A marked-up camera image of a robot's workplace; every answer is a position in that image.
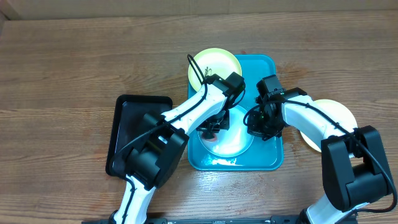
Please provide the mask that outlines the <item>blue-rim white plate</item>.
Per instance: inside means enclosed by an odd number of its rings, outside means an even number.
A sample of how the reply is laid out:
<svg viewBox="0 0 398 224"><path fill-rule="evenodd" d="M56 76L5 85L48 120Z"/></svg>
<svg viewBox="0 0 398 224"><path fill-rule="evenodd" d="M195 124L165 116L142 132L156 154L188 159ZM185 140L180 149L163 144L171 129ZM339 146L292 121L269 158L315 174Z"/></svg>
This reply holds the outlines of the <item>blue-rim white plate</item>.
<svg viewBox="0 0 398 224"><path fill-rule="evenodd" d="M229 129L214 133L211 139L205 139L203 131L199 131L199 139L205 149L219 157L236 157L246 151L254 140L248 134L248 127L243 124L246 110L236 106L229 111Z"/></svg>

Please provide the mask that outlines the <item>red green sponge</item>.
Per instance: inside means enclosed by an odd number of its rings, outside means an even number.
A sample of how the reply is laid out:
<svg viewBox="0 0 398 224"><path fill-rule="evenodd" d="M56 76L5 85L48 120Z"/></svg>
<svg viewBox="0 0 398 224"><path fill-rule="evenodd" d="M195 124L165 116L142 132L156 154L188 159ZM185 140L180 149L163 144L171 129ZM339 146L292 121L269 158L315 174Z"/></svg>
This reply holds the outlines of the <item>red green sponge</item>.
<svg viewBox="0 0 398 224"><path fill-rule="evenodd" d="M215 142L217 141L217 135L215 133L211 133L211 132L203 132L201 135L201 138L204 141L208 141L208 142Z"/></svg>

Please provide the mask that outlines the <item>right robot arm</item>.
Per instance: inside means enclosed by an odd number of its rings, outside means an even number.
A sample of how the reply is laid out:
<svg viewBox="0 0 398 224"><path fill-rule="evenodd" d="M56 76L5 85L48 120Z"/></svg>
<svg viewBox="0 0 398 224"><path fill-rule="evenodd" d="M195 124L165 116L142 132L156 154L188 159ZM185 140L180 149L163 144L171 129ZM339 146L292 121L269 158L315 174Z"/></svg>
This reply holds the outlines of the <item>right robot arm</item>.
<svg viewBox="0 0 398 224"><path fill-rule="evenodd" d="M302 89L284 89L276 75L262 78L256 88L256 105L243 119L249 134L266 141L292 126L321 150L325 194L304 208L296 223L355 223L359 212L395 209L397 189L374 127L351 128L339 122Z"/></svg>

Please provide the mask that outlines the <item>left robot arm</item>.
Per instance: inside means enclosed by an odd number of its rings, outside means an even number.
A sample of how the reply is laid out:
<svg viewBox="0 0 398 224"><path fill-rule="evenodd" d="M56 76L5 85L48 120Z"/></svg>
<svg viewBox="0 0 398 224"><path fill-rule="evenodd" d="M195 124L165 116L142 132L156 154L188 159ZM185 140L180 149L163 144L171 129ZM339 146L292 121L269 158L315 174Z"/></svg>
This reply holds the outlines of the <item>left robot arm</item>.
<svg viewBox="0 0 398 224"><path fill-rule="evenodd" d="M142 115L129 142L121 142L117 127L106 168L109 175L126 181L126 190L108 223L145 223L154 192L177 168L189 135L201 131L205 139L214 139L221 130L228 130L229 111L244 89L244 78L235 72L227 78L213 74L204 77L200 90L180 106Z"/></svg>

